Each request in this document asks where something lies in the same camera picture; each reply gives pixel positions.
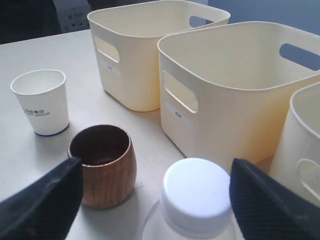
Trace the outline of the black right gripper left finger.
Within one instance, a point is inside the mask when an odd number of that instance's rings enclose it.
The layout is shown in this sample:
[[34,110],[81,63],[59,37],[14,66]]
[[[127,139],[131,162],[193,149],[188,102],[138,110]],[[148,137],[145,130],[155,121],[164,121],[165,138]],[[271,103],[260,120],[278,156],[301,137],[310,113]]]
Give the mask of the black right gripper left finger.
[[0,203],[0,238],[64,240],[82,199],[82,162],[69,157]]

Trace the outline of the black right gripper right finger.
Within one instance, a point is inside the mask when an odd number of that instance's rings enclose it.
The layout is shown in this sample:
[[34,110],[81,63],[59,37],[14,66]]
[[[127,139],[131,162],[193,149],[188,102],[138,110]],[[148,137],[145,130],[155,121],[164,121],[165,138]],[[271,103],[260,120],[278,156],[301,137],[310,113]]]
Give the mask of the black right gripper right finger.
[[250,161],[234,158],[231,207],[246,240],[318,240],[320,209],[268,176]]

